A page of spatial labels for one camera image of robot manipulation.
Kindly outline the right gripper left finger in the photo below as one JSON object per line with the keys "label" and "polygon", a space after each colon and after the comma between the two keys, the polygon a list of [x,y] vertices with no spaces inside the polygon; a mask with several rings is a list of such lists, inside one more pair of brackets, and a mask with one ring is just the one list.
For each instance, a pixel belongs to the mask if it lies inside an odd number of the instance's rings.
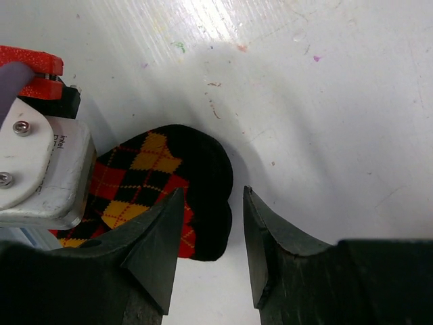
{"label": "right gripper left finger", "polygon": [[1,243],[2,324],[160,324],[181,241],[177,189],[125,224],[76,248]]}

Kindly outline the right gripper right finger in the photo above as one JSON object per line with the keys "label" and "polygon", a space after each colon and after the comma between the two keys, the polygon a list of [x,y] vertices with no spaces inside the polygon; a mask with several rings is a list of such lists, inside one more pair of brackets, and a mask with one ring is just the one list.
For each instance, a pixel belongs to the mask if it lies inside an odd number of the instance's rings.
{"label": "right gripper right finger", "polygon": [[431,240],[327,244],[244,188],[244,236],[262,324],[431,324]]}

